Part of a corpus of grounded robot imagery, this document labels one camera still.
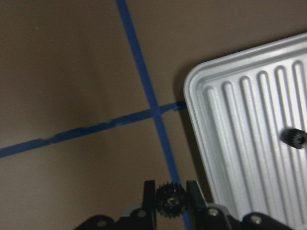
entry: ribbed aluminum panel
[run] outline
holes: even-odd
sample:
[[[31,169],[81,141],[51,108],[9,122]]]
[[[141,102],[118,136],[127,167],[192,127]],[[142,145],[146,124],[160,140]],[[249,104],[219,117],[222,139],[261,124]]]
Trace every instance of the ribbed aluminum panel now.
[[[198,65],[185,97],[215,203],[307,229],[307,155],[281,142],[307,130],[307,34]]]

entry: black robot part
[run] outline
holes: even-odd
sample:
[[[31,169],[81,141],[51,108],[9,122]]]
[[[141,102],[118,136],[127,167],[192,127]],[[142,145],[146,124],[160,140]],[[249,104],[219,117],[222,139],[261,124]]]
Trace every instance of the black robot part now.
[[[178,217],[186,210],[187,194],[184,188],[171,182],[159,186],[156,191],[157,211],[165,217]]]
[[[282,141],[296,149],[304,149],[307,145],[307,133],[296,128],[286,129],[282,133]]]
[[[141,207],[131,210],[129,215],[123,215],[117,222],[108,216],[93,216],[75,230],[157,230],[156,193],[160,196],[158,203],[162,204],[167,216],[179,215],[186,205],[193,230],[293,230],[262,213],[249,213],[242,221],[233,218],[225,212],[225,207],[207,204],[196,181],[187,181],[187,192],[175,183],[163,185],[156,191],[154,181],[145,181]]]

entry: screw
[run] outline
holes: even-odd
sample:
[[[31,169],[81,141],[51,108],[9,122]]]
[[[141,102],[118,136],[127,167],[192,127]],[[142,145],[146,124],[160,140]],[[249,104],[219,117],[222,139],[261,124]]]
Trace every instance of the screw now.
[[[179,200],[174,197],[171,197],[167,199],[166,203],[169,207],[175,207],[179,204]]]
[[[219,214],[219,211],[215,208],[210,208],[208,210],[208,213],[209,213],[210,216],[216,217]]]
[[[147,213],[144,210],[140,210],[137,214],[137,216],[139,218],[144,218],[145,216],[147,216]]]
[[[262,222],[261,217],[260,217],[260,216],[257,216],[257,215],[252,215],[252,216],[250,217],[250,220],[251,220],[253,223],[255,223],[255,224],[261,224],[261,222]]]

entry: spur gear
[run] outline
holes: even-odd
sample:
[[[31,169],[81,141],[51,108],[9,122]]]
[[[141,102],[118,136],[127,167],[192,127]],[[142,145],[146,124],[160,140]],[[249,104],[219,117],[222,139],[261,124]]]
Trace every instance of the spur gear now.
[[[186,209],[187,194],[184,188],[177,184],[167,182],[156,191],[156,207],[162,216],[175,218]]]
[[[283,141],[296,149],[303,149],[307,144],[307,133],[303,130],[291,128],[283,132]]]

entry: gear teeth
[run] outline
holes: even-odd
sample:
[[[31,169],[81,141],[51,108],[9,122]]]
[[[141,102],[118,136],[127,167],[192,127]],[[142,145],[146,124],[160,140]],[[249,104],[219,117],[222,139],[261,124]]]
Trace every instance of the gear teeth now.
[[[296,128],[288,129],[283,132],[282,141],[296,149],[303,149],[306,147],[307,133]]]
[[[187,195],[184,188],[177,183],[163,184],[156,191],[156,208],[164,217],[179,217],[186,209]]]

